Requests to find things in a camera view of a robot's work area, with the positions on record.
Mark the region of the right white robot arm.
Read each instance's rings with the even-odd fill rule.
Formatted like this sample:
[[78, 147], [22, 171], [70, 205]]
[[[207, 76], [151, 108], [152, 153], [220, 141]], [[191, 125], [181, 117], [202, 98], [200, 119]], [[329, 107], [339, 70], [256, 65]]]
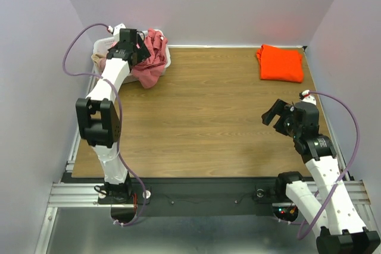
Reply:
[[356, 211], [340, 177], [336, 151], [331, 139], [320, 133], [319, 110], [313, 96], [289, 104], [278, 99], [261, 118], [265, 125], [278, 116], [274, 129], [291, 137], [312, 175], [317, 194], [308, 188], [297, 171], [280, 173], [274, 194], [291, 200], [316, 237], [319, 253], [373, 253], [380, 246], [377, 231], [367, 228]]

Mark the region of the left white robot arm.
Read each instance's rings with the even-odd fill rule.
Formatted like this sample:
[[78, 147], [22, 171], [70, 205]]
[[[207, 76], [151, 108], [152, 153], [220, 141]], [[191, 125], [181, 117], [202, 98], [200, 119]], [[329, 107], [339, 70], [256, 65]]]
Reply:
[[114, 102], [131, 68], [149, 53], [136, 29], [119, 24], [110, 32], [115, 44], [107, 52], [104, 71], [92, 91], [77, 100], [76, 114], [80, 136], [95, 151], [104, 172], [104, 185], [95, 190], [103, 199], [126, 203], [133, 189], [129, 171], [120, 159], [122, 115]]

